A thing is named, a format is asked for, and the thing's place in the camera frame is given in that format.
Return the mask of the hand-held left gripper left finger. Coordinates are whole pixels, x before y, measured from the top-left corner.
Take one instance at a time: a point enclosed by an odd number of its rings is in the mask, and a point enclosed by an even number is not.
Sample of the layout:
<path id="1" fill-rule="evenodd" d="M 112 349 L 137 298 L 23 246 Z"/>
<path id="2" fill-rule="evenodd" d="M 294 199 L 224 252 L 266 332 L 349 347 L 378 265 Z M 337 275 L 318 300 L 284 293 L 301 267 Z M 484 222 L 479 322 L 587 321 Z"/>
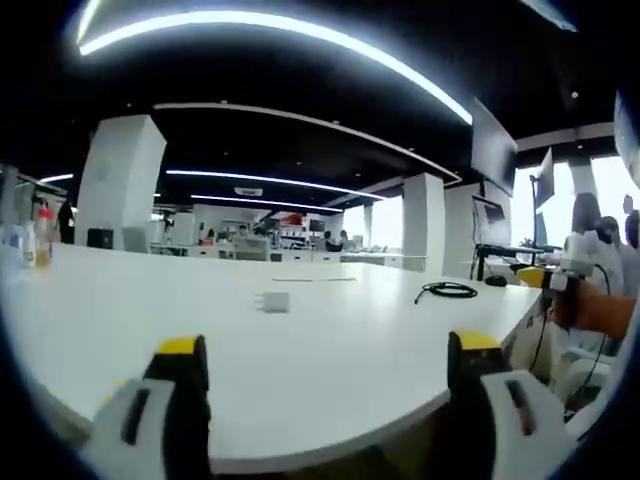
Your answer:
<path id="1" fill-rule="evenodd" d="M 100 479 L 209 479 L 205 337 L 175 337 L 98 411 L 81 458 Z"/>

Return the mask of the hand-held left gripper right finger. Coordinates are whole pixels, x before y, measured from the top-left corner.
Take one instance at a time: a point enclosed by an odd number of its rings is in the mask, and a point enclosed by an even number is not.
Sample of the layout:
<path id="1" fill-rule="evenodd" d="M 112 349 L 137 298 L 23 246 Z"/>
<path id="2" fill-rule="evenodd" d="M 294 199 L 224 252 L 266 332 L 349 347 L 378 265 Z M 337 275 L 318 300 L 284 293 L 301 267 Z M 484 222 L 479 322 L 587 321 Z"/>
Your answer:
<path id="1" fill-rule="evenodd" d="M 577 445 L 559 399 L 487 335 L 449 333 L 447 385 L 451 479 L 546 479 Z"/>

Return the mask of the person's right hand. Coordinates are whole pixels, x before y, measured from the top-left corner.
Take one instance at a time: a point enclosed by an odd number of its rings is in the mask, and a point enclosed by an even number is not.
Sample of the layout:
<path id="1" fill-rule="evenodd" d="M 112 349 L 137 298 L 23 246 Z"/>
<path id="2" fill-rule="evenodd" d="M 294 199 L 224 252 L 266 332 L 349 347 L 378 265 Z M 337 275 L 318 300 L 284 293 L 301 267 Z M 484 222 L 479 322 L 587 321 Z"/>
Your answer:
<path id="1" fill-rule="evenodd" d="M 579 283 L 569 285 L 562 291 L 552 291 L 550 316 L 554 323 L 565 329 L 578 326 L 583 313 L 581 291 Z"/>

